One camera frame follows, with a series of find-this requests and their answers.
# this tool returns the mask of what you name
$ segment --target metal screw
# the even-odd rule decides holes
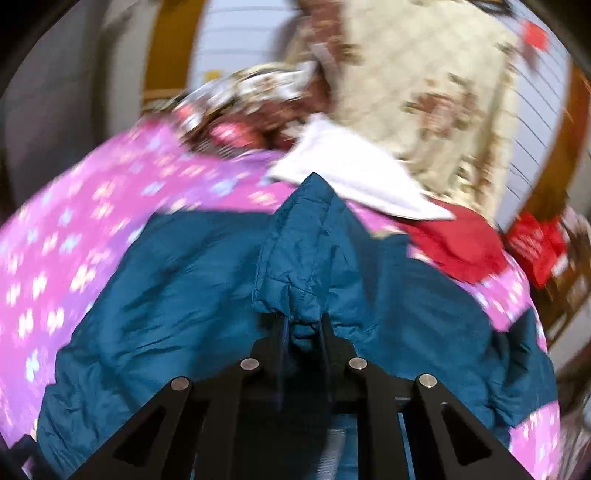
[[[189,387],[189,380],[184,377],[177,377],[172,381],[170,386],[173,388],[173,390],[180,392],[182,390],[186,390]]]
[[[259,366],[259,362],[256,358],[245,358],[240,362],[240,366],[243,370],[255,370]]]
[[[437,385],[437,378],[432,376],[431,374],[424,374],[418,378],[418,381],[421,383],[423,387],[433,388]]]
[[[363,370],[365,367],[368,366],[368,363],[365,358],[356,356],[355,358],[349,360],[349,366],[356,370]]]

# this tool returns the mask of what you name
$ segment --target purple fabric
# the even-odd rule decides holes
[[[164,123],[144,122],[112,138],[24,205],[0,232],[0,433],[11,445],[35,436],[56,352],[90,309],[126,249],[155,211],[217,209],[273,212],[294,190],[265,178],[279,153],[220,161],[187,152]],[[396,222],[349,203],[372,232]],[[409,255],[429,262],[415,248]],[[531,304],[525,275],[512,258],[501,275],[459,283],[498,330]],[[545,349],[538,321],[538,343]],[[511,451],[536,479],[556,471],[557,403],[512,431]]]

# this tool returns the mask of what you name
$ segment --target wooden furniture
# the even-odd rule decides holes
[[[206,0],[163,0],[152,32],[143,105],[172,98],[187,86],[193,41]]]
[[[523,207],[537,220],[555,218],[567,203],[567,188],[585,148],[590,88],[583,72],[571,68],[569,97],[562,126],[537,185]],[[569,266],[545,288],[532,287],[531,296],[551,346],[570,325],[591,294],[591,247],[586,236],[571,236]]]
[[[591,296],[591,244],[586,233],[569,232],[569,265],[544,288],[531,289],[531,297],[552,346]]]

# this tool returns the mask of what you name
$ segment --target red cloth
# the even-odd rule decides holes
[[[446,275],[456,280],[478,283],[499,274],[508,263],[503,243],[484,218],[472,210],[431,200],[452,212],[455,220],[400,220],[401,228]]]

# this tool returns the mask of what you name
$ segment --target clothing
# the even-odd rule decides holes
[[[94,150],[9,220],[0,232],[0,289],[8,299],[0,302],[0,432],[9,445],[26,433],[35,436],[56,352],[70,342],[150,216],[200,208],[273,213],[295,189],[266,178],[269,163],[279,157],[258,152],[219,161],[195,155],[179,145],[167,123],[144,121]],[[375,234],[400,231],[392,218],[348,206]],[[414,247],[407,253],[430,261]],[[507,260],[500,275],[474,285],[458,282],[501,332],[532,306],[525,275]],[[537,330],[545,350],[539,320]],[[511,452],[536,480],[558,465],[559,432],[557,402],[511,430]]]
[[[400,219],[400,224],[442,272],[460,281],[478,283],[507,268],[499,234],[483,217],[460,205],[433,202],[452,212],[456,219],[432,222]]]
[[[321,113],[310,117],[295,147],[268,175],[299,185],[312,172],[342,198],[388,215],[413,220],[454,218],[422,195],[400,160]]]
[[[395,376],[432,373],[508,444],[509,427],[557,398],[533,311],[496,332],[407,248],[405,235],[372,238],[316,174],[272,216],[153,217],[57,355],[37,430],[44,456],[70,475],[171,378],[208,378],[246,358],[268,334],[268,313],[289,322],[294,376],[328,312],[359,356]],[[347,428],[355,435],[354,422]],[[337,477],[357,478],[356,464],[343,464]]]

